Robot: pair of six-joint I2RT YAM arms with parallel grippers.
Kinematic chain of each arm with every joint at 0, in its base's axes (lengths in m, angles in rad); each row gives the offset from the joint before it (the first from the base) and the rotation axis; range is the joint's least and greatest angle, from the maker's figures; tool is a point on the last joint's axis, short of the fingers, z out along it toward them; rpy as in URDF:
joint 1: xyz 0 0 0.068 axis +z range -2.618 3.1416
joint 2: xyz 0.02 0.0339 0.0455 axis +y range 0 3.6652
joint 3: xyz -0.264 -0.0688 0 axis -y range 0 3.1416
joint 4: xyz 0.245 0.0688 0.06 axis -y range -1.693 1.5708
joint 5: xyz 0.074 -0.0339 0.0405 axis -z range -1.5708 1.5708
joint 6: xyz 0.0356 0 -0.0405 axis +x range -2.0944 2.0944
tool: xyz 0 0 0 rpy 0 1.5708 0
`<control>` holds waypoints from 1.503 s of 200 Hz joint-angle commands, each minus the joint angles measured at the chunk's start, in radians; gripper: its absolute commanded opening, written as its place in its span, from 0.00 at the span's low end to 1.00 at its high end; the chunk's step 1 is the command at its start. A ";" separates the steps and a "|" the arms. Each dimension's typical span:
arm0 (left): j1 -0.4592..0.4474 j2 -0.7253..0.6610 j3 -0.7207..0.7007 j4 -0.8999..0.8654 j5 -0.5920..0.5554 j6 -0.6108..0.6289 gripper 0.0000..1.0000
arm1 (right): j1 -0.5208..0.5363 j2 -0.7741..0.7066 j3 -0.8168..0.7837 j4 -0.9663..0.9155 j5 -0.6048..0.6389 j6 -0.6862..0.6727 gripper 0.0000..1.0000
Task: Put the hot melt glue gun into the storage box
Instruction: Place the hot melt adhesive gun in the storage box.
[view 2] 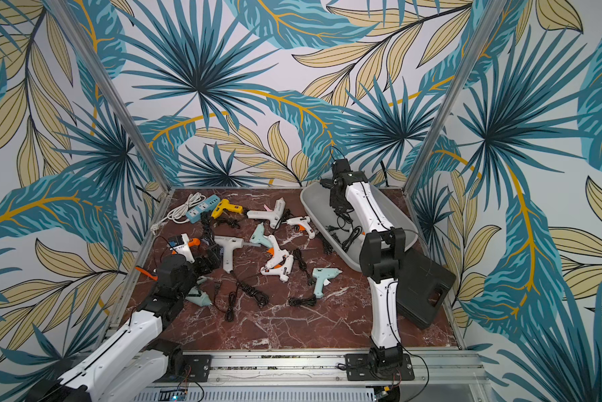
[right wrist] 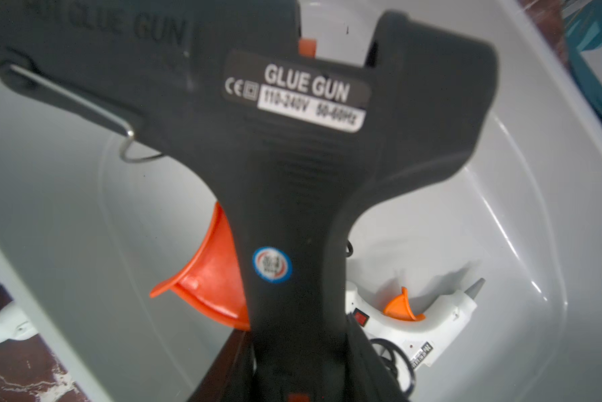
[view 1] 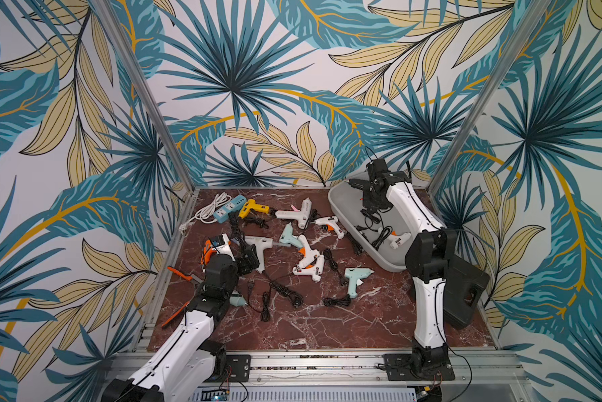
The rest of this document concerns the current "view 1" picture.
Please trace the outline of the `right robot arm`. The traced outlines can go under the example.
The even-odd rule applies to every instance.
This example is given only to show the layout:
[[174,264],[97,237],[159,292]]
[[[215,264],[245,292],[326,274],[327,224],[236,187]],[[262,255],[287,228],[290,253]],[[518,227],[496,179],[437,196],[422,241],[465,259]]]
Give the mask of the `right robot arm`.
[[410,175],[391,172],[382,158],[371,160],[366,172],[364,207],[395,209],[410,234],[405,265],[414,282],[417,321],[408,367],[424,379],[442,373],[450,364],[443,328],[444,290],[457,235],[423,204]]

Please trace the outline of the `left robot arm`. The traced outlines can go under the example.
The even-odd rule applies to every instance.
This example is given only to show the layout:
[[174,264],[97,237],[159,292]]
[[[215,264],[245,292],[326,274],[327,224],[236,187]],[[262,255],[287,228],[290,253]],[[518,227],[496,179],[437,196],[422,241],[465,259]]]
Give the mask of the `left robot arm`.
[[113,380],[102,401],[188,401],[209,379],[228,380],[226,349],[210,337],[231,307],[239,278],[259,268],[258,249],[239,240],[235,256],[223,234],[205,244],[205,278],[185,305],[178,327],[147,363],[126,380]]

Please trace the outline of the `black glue gun orange trigger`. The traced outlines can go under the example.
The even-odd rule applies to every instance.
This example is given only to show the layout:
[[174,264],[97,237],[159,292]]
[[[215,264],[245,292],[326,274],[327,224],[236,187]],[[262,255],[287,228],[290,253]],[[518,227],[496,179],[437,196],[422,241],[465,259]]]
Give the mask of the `black glue gun orange trigger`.
[[359,189],[362,191],[367,191],[370,188],[370,183],[364,179],[350,179],[348,184],[353,189]]

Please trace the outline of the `small white glue gun front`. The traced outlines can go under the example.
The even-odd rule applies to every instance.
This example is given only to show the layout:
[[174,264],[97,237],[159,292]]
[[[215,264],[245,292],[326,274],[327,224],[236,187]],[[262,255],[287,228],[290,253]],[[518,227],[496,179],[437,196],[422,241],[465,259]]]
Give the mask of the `small white glue gun front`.
[[409,232],[396,234],[396,232],[390,228],[379,228],[377,232],[380,235],[381,242],[387,243],[393,250],[398,250],[401,246],[407,244],[412,237],[412,234]]

